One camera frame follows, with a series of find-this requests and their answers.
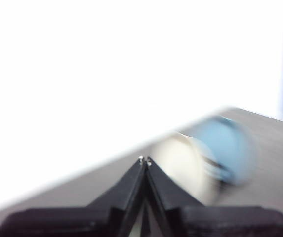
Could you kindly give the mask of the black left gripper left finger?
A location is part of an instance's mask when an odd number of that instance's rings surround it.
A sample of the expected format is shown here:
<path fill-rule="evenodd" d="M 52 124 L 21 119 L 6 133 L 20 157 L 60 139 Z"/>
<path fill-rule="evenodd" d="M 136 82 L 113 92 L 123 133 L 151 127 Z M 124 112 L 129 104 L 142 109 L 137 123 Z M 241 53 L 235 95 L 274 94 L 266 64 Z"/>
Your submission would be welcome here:
<path fill-rule="evenodd" d="M 144 200 L 146 161 L 138 161 L 87 206 L 33 208 L 10 214 L 0 237 L 127 237 Z"/>

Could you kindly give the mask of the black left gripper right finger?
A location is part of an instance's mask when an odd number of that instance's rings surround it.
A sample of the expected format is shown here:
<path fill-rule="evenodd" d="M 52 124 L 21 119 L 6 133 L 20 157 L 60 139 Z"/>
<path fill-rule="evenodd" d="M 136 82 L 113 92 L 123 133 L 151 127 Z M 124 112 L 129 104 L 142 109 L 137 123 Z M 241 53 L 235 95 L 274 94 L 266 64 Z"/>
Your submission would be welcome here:
<path fill-rule="evenodd" d="M 151 159 L 148 202 L 166 237 L 283 237 L 283 213 L 260 206 L 205 206 Z"/>

